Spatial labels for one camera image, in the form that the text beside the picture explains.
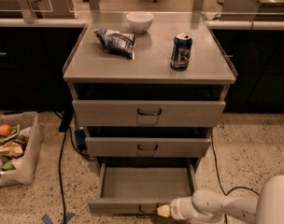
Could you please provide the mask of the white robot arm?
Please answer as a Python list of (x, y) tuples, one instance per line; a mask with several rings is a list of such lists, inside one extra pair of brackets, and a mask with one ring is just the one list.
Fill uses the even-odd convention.
[(195, 219), (216, 223), (223, 215), (247, 224), (284, 224), (284, 175), (270, 178), (257, 199), (229, 197), (210, 189), (198, 189), (192, 196), (176, 198), (157, 208), (161, 217)]

